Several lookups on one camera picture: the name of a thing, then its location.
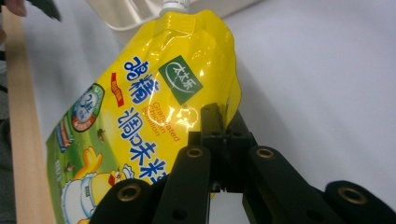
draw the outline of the cartoon chicken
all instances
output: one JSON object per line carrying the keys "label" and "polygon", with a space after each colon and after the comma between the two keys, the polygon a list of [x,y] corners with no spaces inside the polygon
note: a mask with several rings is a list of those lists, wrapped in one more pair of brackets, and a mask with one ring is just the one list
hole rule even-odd
{"label": "cartoon chicken", "polygon": [[82,157],[84,166],[62,190],[64,220],[68,224],[89,223],[97,204],[111,187],[121,180],[134,178],[134,172],[128,164],[124,164],[122,172],[97,174],[103,155],[96,155],[92,147],[85,149]]}

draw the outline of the circular badge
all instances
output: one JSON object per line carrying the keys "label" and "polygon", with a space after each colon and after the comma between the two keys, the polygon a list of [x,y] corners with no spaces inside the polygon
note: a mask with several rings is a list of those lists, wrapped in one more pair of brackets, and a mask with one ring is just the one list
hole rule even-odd
{"label": "circular badge", "polygon": [[72,124],[77,132],[88,130],[99,115],[105,91],[98,84],[93,84],[76,101],[73,106]]}

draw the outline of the human hand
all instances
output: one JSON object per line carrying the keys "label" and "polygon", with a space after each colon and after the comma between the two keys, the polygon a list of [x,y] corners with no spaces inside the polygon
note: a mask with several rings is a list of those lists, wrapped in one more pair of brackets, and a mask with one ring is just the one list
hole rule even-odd
{"label": "human hand", "polygon": [[[14,13],[17,16],[25,17],[26,16],[26,7],[25,0],[5,0],[5,5],[7,9]],[[0,44],[3,44],[6,41],[6,32],[3,30],[3,27],[0,27]]]}

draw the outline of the white table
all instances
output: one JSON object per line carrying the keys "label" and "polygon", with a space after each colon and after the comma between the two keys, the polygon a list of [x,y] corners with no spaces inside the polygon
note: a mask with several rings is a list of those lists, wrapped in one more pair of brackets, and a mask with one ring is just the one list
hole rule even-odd
{"label": "white table", "polygon": [[[23,19],[43,146],[121,49],[84,1],[56,3],[61,23],[33,7]],[[240,110],[259,144],[278,149],[318,189],[349,180],[394,210],[395,10],[386,0],[266,0],[225,20]],[[247,223],[234,196],[212,203],[212,223]]]}

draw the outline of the green diamond label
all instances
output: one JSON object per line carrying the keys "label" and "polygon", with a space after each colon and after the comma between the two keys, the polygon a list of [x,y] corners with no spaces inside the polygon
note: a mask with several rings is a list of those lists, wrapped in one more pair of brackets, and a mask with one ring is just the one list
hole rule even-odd
{"label": "green diamond label", "polygon": [[181,55],[161,66],[159,71],[180,105],[203,87]]}

